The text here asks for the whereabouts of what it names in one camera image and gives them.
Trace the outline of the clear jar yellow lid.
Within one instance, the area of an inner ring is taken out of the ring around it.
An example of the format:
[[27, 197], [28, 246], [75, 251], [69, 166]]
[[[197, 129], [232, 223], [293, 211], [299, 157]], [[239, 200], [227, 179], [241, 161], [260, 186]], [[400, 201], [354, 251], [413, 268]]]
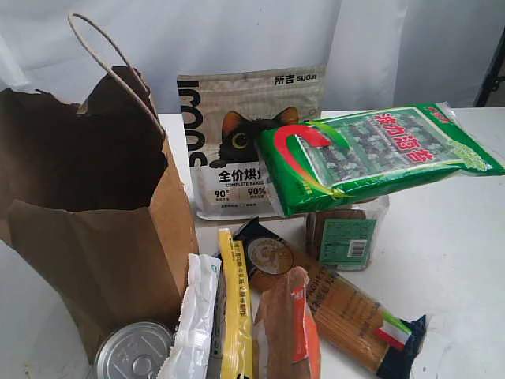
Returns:
[[306, 253], [335, 271], [366, 269], [389, 206], [389, 196], [385, 195], [308, 213], [305, 217]]

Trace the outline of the white snack packet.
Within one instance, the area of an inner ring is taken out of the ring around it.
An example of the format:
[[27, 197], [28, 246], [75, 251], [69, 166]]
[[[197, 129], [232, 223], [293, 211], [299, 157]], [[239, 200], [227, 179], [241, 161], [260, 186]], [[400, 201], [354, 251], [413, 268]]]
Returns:
[[211, 350], [221, 260], [190, 254], [188, 283], [169, 357], [158, 378], [205, 378]]

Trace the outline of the green seaweed package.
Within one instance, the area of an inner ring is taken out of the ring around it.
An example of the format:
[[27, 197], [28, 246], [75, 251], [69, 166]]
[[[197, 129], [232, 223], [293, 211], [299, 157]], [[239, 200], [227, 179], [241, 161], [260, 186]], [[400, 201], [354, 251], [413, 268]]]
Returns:
[[291, 122], [262, 132], [256, 150], [282, 216], [368, 201], [453, 174], [504, 174], [503, 163], [446, 103]]

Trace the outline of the black metal stand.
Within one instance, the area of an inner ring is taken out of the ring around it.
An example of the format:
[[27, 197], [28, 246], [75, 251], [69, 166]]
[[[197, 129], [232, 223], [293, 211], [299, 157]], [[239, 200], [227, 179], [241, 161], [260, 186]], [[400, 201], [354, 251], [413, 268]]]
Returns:
[[496, 91], [499, 88], [499, 85], [504, 81], [504, 76], [499, 75], [503, 61], [504, 51], [498, 50], [492, 59], [490, 68], [486, 73], [479, 92], [477, 93], [477, 98], [474, 102], [475, 107], [485, 107], [489, 96], [492, 92]]

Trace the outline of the orange brown snack packet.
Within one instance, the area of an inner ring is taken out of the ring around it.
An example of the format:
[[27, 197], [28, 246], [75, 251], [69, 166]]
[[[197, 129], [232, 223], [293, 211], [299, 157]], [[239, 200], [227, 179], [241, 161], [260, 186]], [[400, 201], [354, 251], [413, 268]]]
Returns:
[[252, 327], [256, 378], [319, 378], [320, 339], [306, 298], [308, 273], [294, 267], [264, 291]]

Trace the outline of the brown paper bag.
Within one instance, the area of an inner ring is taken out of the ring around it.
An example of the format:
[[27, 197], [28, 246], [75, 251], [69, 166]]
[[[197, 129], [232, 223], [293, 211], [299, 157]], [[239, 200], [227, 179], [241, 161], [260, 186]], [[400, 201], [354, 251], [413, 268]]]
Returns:
[[93, 358], [135, 321], [172, 325], [198, 250], [149, 87], [106, 66], [83, 103], [1, 93], [1, 237], [62, 297]]

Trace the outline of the silver tin can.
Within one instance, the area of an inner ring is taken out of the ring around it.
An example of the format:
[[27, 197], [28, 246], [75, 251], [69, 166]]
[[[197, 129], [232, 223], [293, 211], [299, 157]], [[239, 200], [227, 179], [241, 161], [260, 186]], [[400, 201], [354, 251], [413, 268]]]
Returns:
[[112, 333], [99, 348], [94, 373], [97, 378], [155, 378], [168, 358], [174, 335], [152, 321], [126, 325]]

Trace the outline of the beige cat food pouch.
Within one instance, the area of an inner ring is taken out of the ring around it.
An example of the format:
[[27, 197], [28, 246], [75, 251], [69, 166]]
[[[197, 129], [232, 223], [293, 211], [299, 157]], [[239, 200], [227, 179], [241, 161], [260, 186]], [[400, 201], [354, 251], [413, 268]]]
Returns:
[[319, 118], [325, 66], [177, 78], [196, 214], [273, 216], [256, 138]]

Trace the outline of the yellow snack packet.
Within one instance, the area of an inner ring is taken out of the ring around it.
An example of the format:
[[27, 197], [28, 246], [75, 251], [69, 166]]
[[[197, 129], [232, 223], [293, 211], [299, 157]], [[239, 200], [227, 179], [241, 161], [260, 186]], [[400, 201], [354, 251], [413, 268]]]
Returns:
[[219, 229], [218, 237], [226, 284], [220, 377], [253, 378], [253, 321], [244, 248], [228, 228]]

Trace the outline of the spaghetti package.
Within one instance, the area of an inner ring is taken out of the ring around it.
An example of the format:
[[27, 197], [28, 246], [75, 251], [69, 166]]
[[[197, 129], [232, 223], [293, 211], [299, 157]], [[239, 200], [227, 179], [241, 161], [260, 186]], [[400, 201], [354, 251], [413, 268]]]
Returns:
[[266, 228], [243, 224], [234, 239], [245, 250], [249, 284], [266, 291], [281, 275], [302, 267], [309, 277], [308, 305], [320, 335], [379, 378], [408, 378], [421, 350], [427, 320], [396, 317], [336, 272]]

